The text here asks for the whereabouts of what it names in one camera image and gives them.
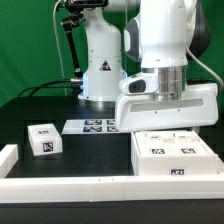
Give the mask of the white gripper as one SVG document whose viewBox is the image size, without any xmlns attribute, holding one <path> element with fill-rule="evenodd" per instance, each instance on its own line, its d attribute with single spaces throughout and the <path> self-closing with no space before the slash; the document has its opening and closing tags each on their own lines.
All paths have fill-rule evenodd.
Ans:
<svg viewBox="0 0 224 224">
<path fill-rule="evenodd" d="M 115 125 L 120 132 L 213 125 L 218 120 L 217 93 L 217 85 L 209 83 L 189 85 L 178 100 L 121 94 L 115 106 Z"/>
</svg>

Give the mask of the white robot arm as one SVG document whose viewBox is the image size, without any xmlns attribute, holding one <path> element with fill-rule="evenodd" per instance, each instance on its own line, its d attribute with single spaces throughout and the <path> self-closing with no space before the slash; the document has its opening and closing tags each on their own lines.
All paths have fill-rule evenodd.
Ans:
<svg viewBox="0 0 224 224">
<path fill-rule="evenodd" d="M 88 68 L 80 98 L 115 105 L 121 132 L 213 125 L 215 83 L 186 83 L 187 56 L 196 28 L 194 0 L 130 0 L 140 8 L 123 31 L 101 7 L 84 11 Z"/>
</svg>

